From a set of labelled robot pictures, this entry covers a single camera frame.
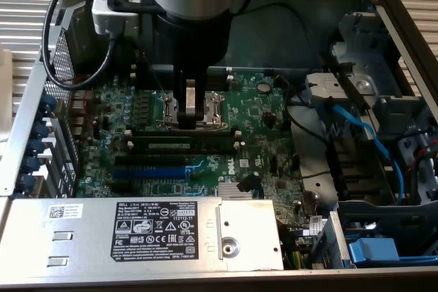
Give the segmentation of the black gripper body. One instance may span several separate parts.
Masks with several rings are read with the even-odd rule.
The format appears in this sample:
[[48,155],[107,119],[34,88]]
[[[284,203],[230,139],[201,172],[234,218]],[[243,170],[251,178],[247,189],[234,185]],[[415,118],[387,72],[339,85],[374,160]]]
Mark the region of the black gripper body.
[[173,16],[157,17],[157,56],[174,66],[182,80],[200,79],[219,62],[228,49],[231,13],[191,21]]

